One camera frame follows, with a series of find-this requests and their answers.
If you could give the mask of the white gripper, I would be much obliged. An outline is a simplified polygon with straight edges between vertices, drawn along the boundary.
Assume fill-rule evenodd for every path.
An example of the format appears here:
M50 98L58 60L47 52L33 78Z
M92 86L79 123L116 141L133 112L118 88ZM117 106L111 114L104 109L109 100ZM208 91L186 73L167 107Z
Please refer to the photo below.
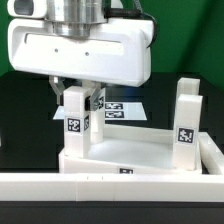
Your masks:
M111 19L79 39L54 34L44 20L14 19L8 27L9 61L17 71L52 75L49 84L62 105L61 77L134 87L145 83L151 74L153 31L150 20ZM87 88L85 110L96 111L104 88L100 83Z

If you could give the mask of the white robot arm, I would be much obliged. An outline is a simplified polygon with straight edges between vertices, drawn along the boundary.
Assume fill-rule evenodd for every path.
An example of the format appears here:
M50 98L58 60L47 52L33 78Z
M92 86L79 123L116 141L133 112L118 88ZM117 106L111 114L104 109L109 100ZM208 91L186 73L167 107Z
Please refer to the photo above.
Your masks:
M8 0L8 56L17 71L140 86L156 22L120 0Z

